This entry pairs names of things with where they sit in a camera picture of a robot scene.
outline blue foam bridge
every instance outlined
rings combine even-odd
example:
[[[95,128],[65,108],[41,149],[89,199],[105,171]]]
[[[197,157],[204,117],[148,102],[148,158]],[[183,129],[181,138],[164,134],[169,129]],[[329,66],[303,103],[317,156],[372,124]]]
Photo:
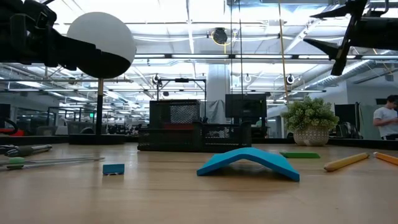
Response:
[[[202,168],[197,170],[197,175],[207,175],[213,170],[217,170],[240,159],[258,162],[294,181],[300,181],[300,174],[289,164],[285,157],[253,147],[235,149],[226,153],[214,155]]]

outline vertical cable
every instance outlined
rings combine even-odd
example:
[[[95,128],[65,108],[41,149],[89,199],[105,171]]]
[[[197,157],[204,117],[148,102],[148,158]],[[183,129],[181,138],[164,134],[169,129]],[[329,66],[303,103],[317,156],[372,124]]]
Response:
[[[286,71],[285,71],[285,50],[284,50],[284,34],[282,32],[282,16],[281,16],[281,12],[280,12],[280,4],[281,4],[282,0],[279,0],[278,3],[278,8],[279,8],[279,29],[280,29],[280,48],[281,48],[281,52],[282,52],[282,67],[283,67],[283,71],[284,71],[284,85],[285,85],[285,98],[286,98],[286,102],[289,102],[289,99],[287,98],[287,84],[286,84]]]
[[[241,114],[243,114],[243,57],[242,57],[242,54],[243,54],[243,50],[242,50],[242,21],[241,21],[241,0],[238,0],[238,9],[239,9],[239,34],[240,34],[240,36],[241,36],[241,42],[240,42],[240,44],[241,44],[241,105],[242,105],[242,107],[241,107],[241,109],[242,109],[242,112],[241,112]]]
[[[230,9],[230,13],[231,13],[231,35],[230,35],[230,37],[231,37],[231,44],[230,44],[230,46],[231,46],[231,50],[230,50],[230,56],[231,56],[231,80],[230,80],[230,87],[231,87],[231,116],[232,116],[232,114],[233,114],[233,111],[234,111],[234,109],[233,109],[233,90],[234,90],[234,88],[233,88],[233,82],[232,82],[232,79],[233,79],[233,75],[232,75],[232,64],[233,64],[233,60],[232,60],[232,54],[233,54],[233,52],[232,52],[232,4],[229,6],[229,9]]]

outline black mesh crate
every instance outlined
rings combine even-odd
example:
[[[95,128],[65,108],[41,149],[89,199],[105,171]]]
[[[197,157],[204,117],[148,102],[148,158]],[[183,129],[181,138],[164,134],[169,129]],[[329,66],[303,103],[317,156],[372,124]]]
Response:
[[[141,151],[194,151],[199,134],[186,129],[140,129],[138,150]]]
[[[149,103],[150,128],[164,128],[164,124],[190,124],[199,119],[198,100],[159,100]]]
[[[250,122],[203,124],[193,129],[140,129],[138,150],[178,152],[226,152],[251,146]]]
[[[201,141],[203,148],[207,150],[224,149],[225,151],[238,149],[240,147],[251,147],[251,124],[202,124],[195,122],[201,127]]]

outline black monitor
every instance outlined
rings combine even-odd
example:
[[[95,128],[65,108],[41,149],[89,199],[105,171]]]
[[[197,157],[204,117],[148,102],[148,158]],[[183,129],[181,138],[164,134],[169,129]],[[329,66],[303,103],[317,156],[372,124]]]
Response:
[[[226,94],[225,116],[227,118],[263,118],[267,116],[267,96],[263,94]]]

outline wooden stick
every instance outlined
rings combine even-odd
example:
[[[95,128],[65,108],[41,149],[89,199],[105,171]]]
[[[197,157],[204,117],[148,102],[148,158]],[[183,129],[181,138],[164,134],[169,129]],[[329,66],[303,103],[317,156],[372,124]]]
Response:
[[[369,154],[364,152],[360,153],[357,155],[349,156],[346,158],[339,159],[337,161],[329,162],[325,164],[324,169],[327,170],[328,172],[338,170],[344,166],[348,166],[350,164],[353,164],[355,162],[361,161],[363,159],[366,159],[369,157]]]
[[[389,156],[380,152],[374,152],[373,153],[374,157],[390,162],[392,164],[398,165],[398,158],[394,157],[394,156]]]

